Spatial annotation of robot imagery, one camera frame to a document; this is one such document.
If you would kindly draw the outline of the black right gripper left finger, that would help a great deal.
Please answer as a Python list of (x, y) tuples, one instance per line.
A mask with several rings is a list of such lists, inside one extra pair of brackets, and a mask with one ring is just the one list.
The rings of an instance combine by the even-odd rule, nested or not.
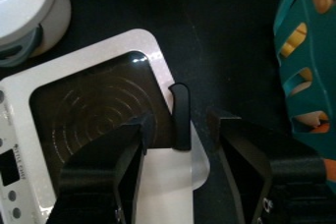
[(152, 136), (154, 115), (144, 113), (80, 148), (62, 168), (46, 224), (135, 224)]

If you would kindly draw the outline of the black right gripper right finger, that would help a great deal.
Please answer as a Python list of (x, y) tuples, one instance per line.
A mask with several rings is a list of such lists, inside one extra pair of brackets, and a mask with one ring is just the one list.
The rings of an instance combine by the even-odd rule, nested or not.
[(208, 109), (239, 224), (336, 224), (336, 195), (316, 151), (294, 138)]

